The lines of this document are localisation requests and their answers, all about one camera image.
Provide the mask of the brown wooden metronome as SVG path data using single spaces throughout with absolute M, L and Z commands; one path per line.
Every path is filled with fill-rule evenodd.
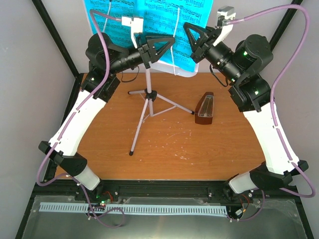
M 206 92 L 201 97 L 195 108 L 195 123 L 209 125 L 213 121 L 214 93 Z

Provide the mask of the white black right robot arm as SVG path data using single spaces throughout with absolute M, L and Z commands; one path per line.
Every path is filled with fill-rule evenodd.
M 231 197 L 248 190 L 286 190 L 293 176 L 309 165 L 293 152 L 271 102 L 271 88 L 260 72 L 273 60 L 266 37 L 252 34 L 232 51 L 222 41 L 222 30 L 184 23 L 195 63 L 203 59 L 230 83 L 229 94 L 254 130 L 265 161 L 249 172 L 227 181 L 224 193 Z

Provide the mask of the white tripod music stand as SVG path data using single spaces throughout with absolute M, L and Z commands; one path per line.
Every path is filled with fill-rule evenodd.
M 135 147 L 136 147 L 136 143 L 137 143 L 137 140 L 138 140 L 138 136 L 139 136 L 139 133 L 140 133 L 140 129 L 142 127 L 142 124 L 143 122 L 147 119 L 147 117 L 154 117 L 154 116 L 158 116 L 162 113 L 165 113 L 165 112 L 168 112 L 170 110 L 173 110 L 175 108 L 179 108 L 185 112 L 188 112 L 190 113 L 191 115 L 194 115 L 195 112 L 158 94 L 157 91 L 153 90 L 152 89 L 152 80 L 151 80 L 151 71 L 150 71 L 150 68 L 146 69 L 145 71 L 145 77 L 146 77 L 146 89 L 145 90 L 139 90 L 139 91 L 129 91 L 128 94 L 129 95 L 137 95 L 137 94 L 145 94 L 145 102 L 144 102 L 144 106 L 143 106 L 143 109 L 142 109 L 142 113 L 141 113 L 141 116 L 140 116 L 140 119 L 139 119 L 139 123 L 137 125 L 137 129 L 136 129 L 136 132 L 135 132 L 135 136 L 134 136 L 134 139 L 133 139 L 133 142 L 132 142 L 132 146 L 131 146 L 131 149 L 130 149 L 130 152 L 129 152 L 129 156 L 133 156 L 134 155 L 134 151 L 135 151 Z M 158 113 L 154 113 L 154 107 L 153 107 L 153 103 L 154 101 L 159 98 L 169 104 L 172 105 L 172 107 L 166 109 L 166 110 L 163 110 L 161 112 L 158 112 Z

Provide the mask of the clear plastic metronome cover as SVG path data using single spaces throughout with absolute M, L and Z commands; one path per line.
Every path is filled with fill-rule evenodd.
M 199 110 L 197 112 L 199 117 L 211 118 L 213 117 L 214 96 L 206 95 L 201 101 Z

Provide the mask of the blue sheet music book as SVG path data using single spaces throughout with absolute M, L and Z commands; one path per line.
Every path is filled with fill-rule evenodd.
M 153 69 L 191 77 L 199 65 L 190 57 L 191 47 L 184 31 L 186 22 L 200 27 L 207 25 L 213 1 L 211 0 L 86 0 L 86 11 L 92 9 L 115 18 L 141 17 L 144 33 L 172 35 L 175 44 Z

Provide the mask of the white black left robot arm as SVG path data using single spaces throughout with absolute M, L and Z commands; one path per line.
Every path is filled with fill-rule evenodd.
M 136 41 L 136 47 L 121 47 L 105 33 L 91 36 L 85 52 L 89 59 L 89 73 L 74 106 L 58 132 L 38 147 L 45 154 L 45 162 L 51 160 L 60 166 L 84 186 L 87 196 L 95 201 L 103 197 L 104 188 L 100 185 L 100 178 L 89 168 L 87 159 L 77 152 L 79 143 L 120 84 L 117 74 L 141 64 L 150 67 L 170 49 L 175 38 L 148 33 L 138 35 Z

